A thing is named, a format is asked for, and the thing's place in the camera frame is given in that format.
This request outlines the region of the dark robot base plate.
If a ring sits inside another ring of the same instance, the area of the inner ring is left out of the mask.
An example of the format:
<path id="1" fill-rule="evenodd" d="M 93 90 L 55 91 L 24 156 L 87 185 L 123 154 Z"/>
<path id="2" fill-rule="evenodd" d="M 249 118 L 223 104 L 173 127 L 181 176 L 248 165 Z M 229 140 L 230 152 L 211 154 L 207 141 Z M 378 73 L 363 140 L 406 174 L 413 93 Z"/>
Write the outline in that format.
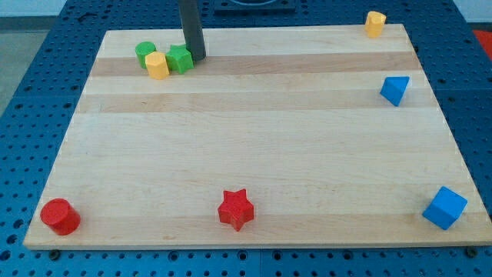
<path id="1" fill-rule="evenodd" d="M 214 0 L 214 13 L 294 12 L 297 0 Z"/>

